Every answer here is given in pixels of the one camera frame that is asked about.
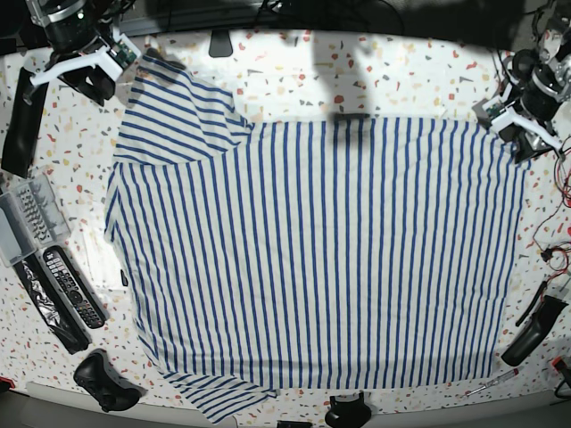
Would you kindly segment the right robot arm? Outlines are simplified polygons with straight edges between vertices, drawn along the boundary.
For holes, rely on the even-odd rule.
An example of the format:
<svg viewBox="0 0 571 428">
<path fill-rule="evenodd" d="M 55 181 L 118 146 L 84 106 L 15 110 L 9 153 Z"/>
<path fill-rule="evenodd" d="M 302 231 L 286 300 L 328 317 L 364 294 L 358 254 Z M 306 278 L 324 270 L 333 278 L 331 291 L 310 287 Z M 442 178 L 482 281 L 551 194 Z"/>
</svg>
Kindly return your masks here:
<svg viewBox="0 0 571 428">
<path fill-rule="evenodd" d="M 32 104 L 39 89 L 59 79 L 103 106 L 115 93 L 115 83 L 141 56 L 120 31 L 120 18 L 132 1 L 28 1 L 31 20 L 46 33 L 53 48 L 46 68 L 29 73 L 23 100 Z"/>
</svg>

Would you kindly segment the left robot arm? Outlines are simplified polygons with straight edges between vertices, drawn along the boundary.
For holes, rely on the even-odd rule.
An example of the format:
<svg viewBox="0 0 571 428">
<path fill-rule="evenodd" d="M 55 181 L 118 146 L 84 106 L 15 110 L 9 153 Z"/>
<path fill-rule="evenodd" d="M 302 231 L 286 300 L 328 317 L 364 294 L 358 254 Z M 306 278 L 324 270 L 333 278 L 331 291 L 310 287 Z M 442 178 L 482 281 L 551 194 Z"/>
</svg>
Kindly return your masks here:
<svg viewBox="0 0 571 428">
<path fill-rule="evenodd" d="M 507 56 L 493 49 L 499 87 L 474 105 L 478 122 L 513 144 L 516 164 L 546 152 L 566 157 L 553 119 L 570 101 L 570 3 L 548 1 L 530 14 L 534 46 Z"/>
</svg>

